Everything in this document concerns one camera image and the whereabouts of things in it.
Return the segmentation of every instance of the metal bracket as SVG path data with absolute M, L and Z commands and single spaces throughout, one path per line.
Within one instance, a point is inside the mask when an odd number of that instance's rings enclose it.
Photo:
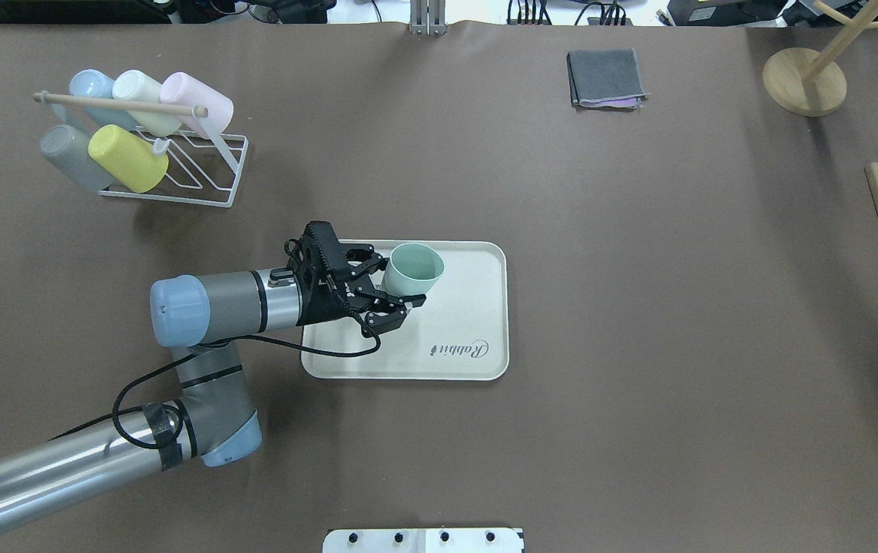
M 523 553 L 521 528 L 341 529 L 323 540 L 323 553 Z
M 446 0 L 411 0 L 412 35 L 446 34 Z

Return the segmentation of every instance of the folded gray cloth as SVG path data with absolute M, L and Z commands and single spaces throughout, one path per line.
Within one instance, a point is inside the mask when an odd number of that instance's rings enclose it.
M 568 53 L 572 105 L 582 108 L 637 108 L 647 92 L 640 84 L 636 52 L 572 50 Z

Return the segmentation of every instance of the pink cup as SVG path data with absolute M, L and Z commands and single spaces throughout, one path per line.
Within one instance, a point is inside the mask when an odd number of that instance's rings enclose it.
M 217 129 L 218 133 L 224 132 L 230 119 L 234 116 L 234 102 L 213 88 L 201 83 L 185 73 L 173 73 L 165 81 L 158 91 L 158 101 L 162 104 L 179 105 L 202 105 L 210 114 L 207 121 Z M 186 124 L 200 137 L 210 139 L 207 131 L 200 126 L 200 122 L 192 115 L 179 115 L 179 120 Z

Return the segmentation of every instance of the mint green cup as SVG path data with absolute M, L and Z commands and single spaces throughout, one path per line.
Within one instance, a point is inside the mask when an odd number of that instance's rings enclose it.
M 445 270 L 439 252 L 425 244 L 406 242 L 390 252 L 382 286 L 398 297 L 428 293 Z

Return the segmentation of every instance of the cup drying rack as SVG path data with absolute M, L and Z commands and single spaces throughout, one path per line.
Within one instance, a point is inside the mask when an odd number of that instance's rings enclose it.
M 80 106 L 80 108 L 104 108 L 104 109 L 120 109 L 126 111 L 144 111 L 148 113 L 164 113 L 168 115 L 183 115 L 196 117 L 197 122 L 203 127 L 207 133 L 208 139 L 204 140 L 200 135 L 193 131 L 179 130 L 168 137 L 155 137 L 146 129 L 137 126 L 133 132 L 141 139 L 148 143 L 159 144 L 164 141 L 166 151 L 172 158 L 169 164 L 168 172 L 164 179 L 151 192 L 139 194 L 127 190 L 120 183 L 111 185 L 108 189 L 98 191 L 101 196 L 112 196 L 116 198 L 133 198 L 136 200 L 160 200 L 161 202 L 176 202 L 179 204 L 196 204 L 197 206 L 212 207 L 231 207 L 234 203 L 234 197 L 237 195 L 237 187 L 241 182 L 241 175 L 244 172 L 244 161 L 247 158 L 248 139 L 244 135 L 224 134 L 217 132 L 210 120 L 207 119 L 208 111 L 202 105 L 172 105 L 172 104 L 154 104 L 154 102 L 146 101 L 120 101 L 120 99 L 106 98 L 86 98 L 73 97 L 66 94 L 49 94 L 47 91 L 35 92 L 32 98 L 37 102 L 41 102 L 44 106 L 52 109 L 53 113 L 67 125 L 76 127 L 84 132 L 88 132 L 67 109 L 68 105 Z M 192 155 L 187 153 L 185 148 L 190 148 L 193 153 L 208 154 L 210 151 L 217 151 L 229 168 L 231 179 L 227 183 L 227 178 L 213 178 L 198 164 Z M 178 167 L 178 171 L 173 171 L 172 167 Z M 182 195 L 171 195 L 164 189 L 165 181 L 171 183 L 179 189 L 186 190 L 214 190 L 220 193 L 220 199 L 196 198 Z

